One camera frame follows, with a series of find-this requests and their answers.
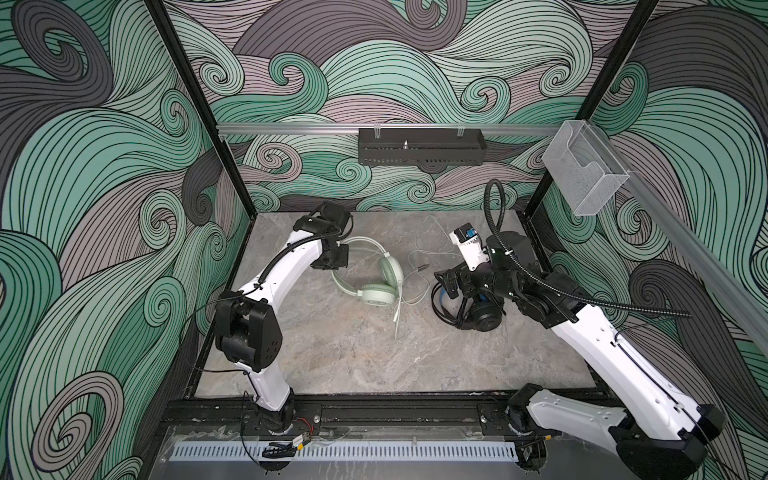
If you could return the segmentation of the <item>black headphones with blue band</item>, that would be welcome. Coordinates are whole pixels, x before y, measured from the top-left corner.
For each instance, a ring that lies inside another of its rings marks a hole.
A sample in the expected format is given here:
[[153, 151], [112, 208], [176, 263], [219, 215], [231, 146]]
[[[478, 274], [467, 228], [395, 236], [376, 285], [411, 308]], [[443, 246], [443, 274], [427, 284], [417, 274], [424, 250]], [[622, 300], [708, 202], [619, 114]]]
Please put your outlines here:
[[[462, 331], [490, 332], [501, 325], [506, 314], [504, 300], [477, 287], [467, 267], [438, 271], [434, 278], [430, 305], [440, 321]], [[446, 296], [460, 300], [455, 313], [444, 305]]]

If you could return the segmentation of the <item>mint green headphones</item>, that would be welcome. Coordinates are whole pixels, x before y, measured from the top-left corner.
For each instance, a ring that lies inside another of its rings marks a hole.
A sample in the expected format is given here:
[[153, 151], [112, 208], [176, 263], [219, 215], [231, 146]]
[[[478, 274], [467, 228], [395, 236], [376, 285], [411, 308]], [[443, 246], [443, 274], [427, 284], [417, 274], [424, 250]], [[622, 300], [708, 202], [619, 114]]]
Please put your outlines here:
[[[444, 240], [437, 250], [423, 248], [420, 244], [421, 236], [427, 233], [428, 226], [436, 227], [440, 237]], [[331, 278], [344, 294], [354, 297], [366, 305], [376, 307], [392, 306], [395, 339], [399, 336], [403, 306], [415, 306], [423, 301], [427, 295], [426, 287], [430, 284], [430, 281], [425, 276], [430, 265], [428, 263], [417, 265], [414, 262], [416, 256], [421, 255], [427, 258], [432, 256], [460, 256], [455, 251], [455, 246], [451, 243], [449, 233], [434, 215], [428, 215], [419, 226], [415, 241], [416, 247], [407, 256], [410, 267], [408, 271], [404, 271], [401, 262], [381, 242], [374, 238], [363, 235], [351, 236], [342, 240], [340, 245], [348, 247], [350, 251], [357, 250], [376, 255], [380, 273], [379, 280], [366, 282], [361, 286], [354, 286], [335, 270], [331, 271]], [[426, 287], [412, 299], [406, 299], [404, 297], [404, 287], [406, 282], [413, 276], [423, 280]]]

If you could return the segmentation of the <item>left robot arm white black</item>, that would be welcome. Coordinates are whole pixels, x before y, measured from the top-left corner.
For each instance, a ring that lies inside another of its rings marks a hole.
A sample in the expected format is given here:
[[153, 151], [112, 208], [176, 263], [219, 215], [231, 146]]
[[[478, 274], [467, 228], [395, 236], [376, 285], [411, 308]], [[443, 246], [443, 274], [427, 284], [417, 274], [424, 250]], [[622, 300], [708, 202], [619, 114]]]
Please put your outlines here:
[[324, 202], [293, 225], [285, 245], [238, 291], [224, 291], [216, 302], [213, 331], [216, 348], [244, 374], [247, 395], [257, 414], [272, 429], [286, 430], [294, 418], [294, 394], [278, 364], [283, 335], [277, 314], [305, 270], [345, 267], [351, 232], [348, 209]]

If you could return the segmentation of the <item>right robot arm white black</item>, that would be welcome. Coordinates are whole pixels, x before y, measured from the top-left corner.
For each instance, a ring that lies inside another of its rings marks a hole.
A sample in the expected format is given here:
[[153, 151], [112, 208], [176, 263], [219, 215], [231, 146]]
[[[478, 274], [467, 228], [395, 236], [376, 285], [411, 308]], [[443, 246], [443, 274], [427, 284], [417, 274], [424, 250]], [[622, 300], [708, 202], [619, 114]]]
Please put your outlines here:
[[526, 384], [504, 414], [513, 433], [525, 437], [519, 465], [536, 470], [546, 460], [544, 438], [560, 432], [616, 455], [641, 479], [686, 479], [706, 462], [725, 418], [712, 404], [699, 404], [647, 360], [608, 320], [606, 310], [663, 317], [682, 312], [649, 309], [590, 298], [569, 275], [540, 268], [530, 240], [503, 228], [504, 216], [491, 204], [505, 204], [501, 181], [484, 187], [482, 210], [490, 230], [481, 239], [466, 223], [449, 236], [459, 265], [436, 273], [430, 293], [434, 313], [458, 330], [497, 328], [504, 304], [573, 348], [618, 396], [606, 407]]

